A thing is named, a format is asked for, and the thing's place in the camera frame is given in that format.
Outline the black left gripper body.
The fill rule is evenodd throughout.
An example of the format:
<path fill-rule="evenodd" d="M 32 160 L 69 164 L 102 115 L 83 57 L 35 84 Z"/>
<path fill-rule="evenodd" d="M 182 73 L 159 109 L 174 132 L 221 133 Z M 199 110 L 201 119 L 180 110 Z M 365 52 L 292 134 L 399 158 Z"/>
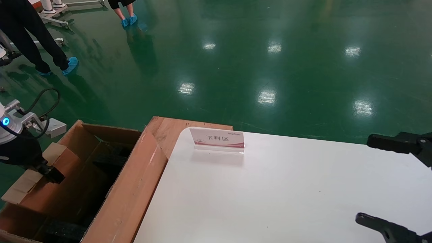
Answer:
<path fill-rule="evenodd" d="M 45 159 L 36 139 L 19 137 L 0 145 L 0 161 L 9 165 L 35 166 Z"/>

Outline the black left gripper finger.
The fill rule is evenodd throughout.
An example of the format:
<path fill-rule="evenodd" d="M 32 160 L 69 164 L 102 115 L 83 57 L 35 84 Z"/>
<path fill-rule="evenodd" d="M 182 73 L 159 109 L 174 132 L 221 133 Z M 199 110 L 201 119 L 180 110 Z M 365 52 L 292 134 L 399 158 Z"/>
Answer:
<path fill-rule="evenodd" d="M 60 184 L 65 179 L 65 176 L 54 166 L 49 166 L 47 161 L 35 165 L 35 169 L 50 183 Z"/>

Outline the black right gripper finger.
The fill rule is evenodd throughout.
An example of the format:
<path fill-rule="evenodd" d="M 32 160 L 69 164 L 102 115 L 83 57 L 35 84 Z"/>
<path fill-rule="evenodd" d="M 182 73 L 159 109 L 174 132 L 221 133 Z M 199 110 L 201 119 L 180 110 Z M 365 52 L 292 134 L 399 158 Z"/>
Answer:
<path fill-rule="evenodd" d="M 374 217 L 366 213 L 358 213 L 356 223 L 378 231 L 384 237 L 386 243 L 431 243 L 432 232 L 418 235 L 410 229 L 393 222 Z"/>
<path fill-rule="evenodd" d="M 400 154 L 412 154 L 426 167 L 432 166 L 432 133 L 400 132 L 394 137 L 370 134 L 367 146 Z"/>

